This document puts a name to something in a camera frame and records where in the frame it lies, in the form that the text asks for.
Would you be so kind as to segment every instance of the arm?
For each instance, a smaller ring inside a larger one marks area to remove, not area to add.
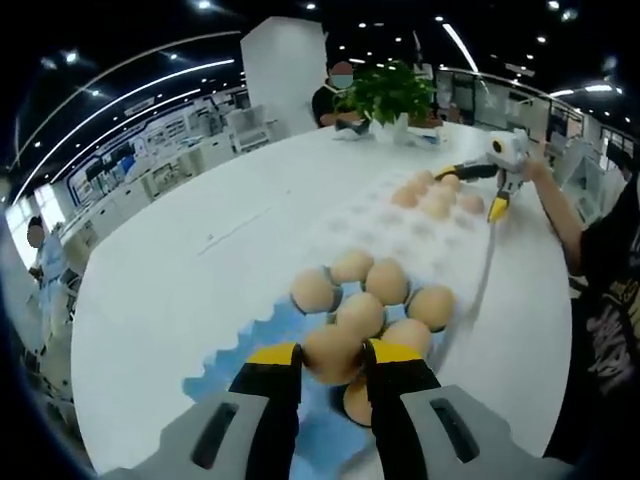
[[[562,243],[569,273],[580,276],[583,274],[580,244],[583,230],[582,222],[576,216],[565,194],[554,181],[551,172],[542,163],[531,162],[528,167],[528,174],[534,182],[542,207]]]
[[[347,122],[359,122],[360,116],[356,112],[325,113],[320,117],[320,123],[323,127],[329,127],[331,125],[335,125],[338,119],[345,120]]]

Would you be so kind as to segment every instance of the face mask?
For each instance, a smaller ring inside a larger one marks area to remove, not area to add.
[[[337,88],[349,88],[353,84],[353,75],[331,75],[331,83]]]

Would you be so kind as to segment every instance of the white pot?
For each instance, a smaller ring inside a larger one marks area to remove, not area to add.
[[[409,115],[401,113],[395,122],[382,125],[377,120],[371,122],[371,132],[381,143],[406,145],[409,142]]]

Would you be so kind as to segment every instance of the white table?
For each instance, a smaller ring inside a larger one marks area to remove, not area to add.
[[[441,152],[333,141],[330,129],[293,137],[193,179],[102,242],[72,342],[77,416],[97,472],[155,451],[162,428],[192,405],[182,379],[235,346],[249,321],[270,316],[294,274],[292,245],[322,213],[386,170],[477,156],[484,133],[445,129],[451,141]],[[475,328],[456,337],[439,377],[501,414],[537,455],[564,394],[568,292],[560,245],[526,185],[497,230]]]

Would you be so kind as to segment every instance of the brown egg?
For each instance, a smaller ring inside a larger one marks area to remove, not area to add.
[[[360,375],[344,392],[344,411],[359,425],[370,427],[373,409],[367,396],[367,377]]]
[[[411,299],[407,313],[409,317],[423,322],[432,332],[447,326],[455,305],[455,296],[443,285],[425,287]]]
[[[364,282],[373,257],[364,250],[354,248],[341,255],[329,268],[334,283]]]
[[[418,205],[418,198],[408,187],[400,187],[391,197],[391,203],[402,208],[413,208]]]
[[[433,185],[434,183],[436,183],[436,179],[433,176],[433,174],[429,171],[429,170],[423,170],[421,172],[418,172],[415,174],[415,176],[413,177],[416,180],[418,180],[420,183],[423,183],[425,185]]]
[[[442,177],[442,180],[440,180],[440,183],[442,185],[446,185],[447,187],[450,187],[454,192],[460,191],[460,179],[456,175],[453,175],[452,173]]]
[[[338,325],[324,325],[311,332],[302,350],[305,366],[322,383],[344,385],[360,370],[362,342]]]
[[[384,307],[375,296],[367,292],[351,295],[336,312],[336,325],[350,331],[360,340],[377,335],[383,324]]]
[[[425,193],[427,193],[427,190],[429,189],[426,183],[421,182],[417,178],[412,178],[411,180],[409,180],[407,182],[406,187],[411,189],[411,191],[417,196],[424,195]]]
[[[451,187],[440,184],[438,188],[434,188],[432,192],[436,197],[449,203],[449,205],[455,205],[456,192],[454,192]]]
[[[398,262],[385,258],[369,270],[365,290],[374,294],[383,305],[397,305],[409,294],[409,280]]]
[[[413,348],[422,358],[427,358],[431,342],[429,328],[420,320],[406,318],[393,322],[382,334],[382,340],[388,343]]]
[[[433,198],[421,207],[421,210],[433,220],[439,222],[449,218],[450,207],[447,201],[440,198]]]
[[[467,195],[460,199],[460,207],[465,212],[478,215],[484,212],[484,200],[479,195]]]
[[[328,312],[335,301],[335,290],[322,270],[310,269],[293,280],[291,296],[304,313]]]

